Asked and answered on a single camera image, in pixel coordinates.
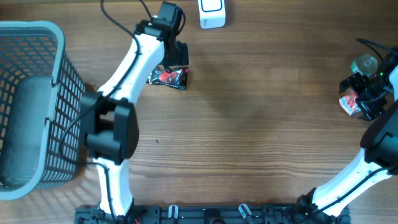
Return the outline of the black hex wrench packet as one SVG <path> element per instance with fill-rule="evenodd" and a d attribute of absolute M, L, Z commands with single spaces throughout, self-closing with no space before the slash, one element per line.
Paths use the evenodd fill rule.
<path fill-rule="evenodd" d="M 188 72 L 188 67 L 172 68 L 170 73 L 164 68 L 155 67 L 148 76 L 146 83 L 185 90 L 187 88 Z"/>

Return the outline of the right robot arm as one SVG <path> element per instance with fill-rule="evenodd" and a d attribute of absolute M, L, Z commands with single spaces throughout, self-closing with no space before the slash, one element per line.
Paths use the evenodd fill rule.
<path fill-rule="evenodd" d="M 397 175 L 397 102 L 385 108 L 386 96 L 397 95 L 397 48 L 370 40 L 364 45 L 387 54 L 376 60 L 363 55 L 351 64 L 352 75 L 340 82 L 340 104 L 359 110 L 371 124 L 356 157 L 329 182 L 302 195 L 292 210 L 292 223 L 339 223 L 346 206 L 378 182 Z"/>

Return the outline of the red snack packet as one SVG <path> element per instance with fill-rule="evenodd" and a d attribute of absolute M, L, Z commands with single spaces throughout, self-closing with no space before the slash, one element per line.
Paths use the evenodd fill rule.
<path fill-rule="evenodd" d="M 340 106 L 342 107 L 344 112 L 350 116 L 361 112 L 360 107 L 356 103 L 357 98 L 358 98 L 358 95 L 352 89 L 349 89 L 339 99 Z"/>

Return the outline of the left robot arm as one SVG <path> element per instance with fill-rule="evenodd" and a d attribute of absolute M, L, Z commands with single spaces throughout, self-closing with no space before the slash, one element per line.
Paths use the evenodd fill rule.
<path fill-rule="evenodd" d="M 167 68 L 189 63 L 187 45 L 177 40 L 185 19 L 178 5 L 163 2 L 157 16 L 137 24 L 129 50 L 111 78 L 80 100 L 80 141 L 97 168 L 101 189 L 94 220 L 131 221 L 134 197 L 128 165 L 139 141 L 135 107 L 158 65 Z"/>

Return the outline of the silver tin can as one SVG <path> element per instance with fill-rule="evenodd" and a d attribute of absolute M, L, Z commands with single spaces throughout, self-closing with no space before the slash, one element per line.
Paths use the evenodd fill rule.
<path fill-rule="evenodd" d="M 377 72 L 378 66 L 379 62 L 374 56 L 364 54 L 352 62 L 351 71 L 353 73 L 360 73 L 362 76 L 370 77 Z"/>

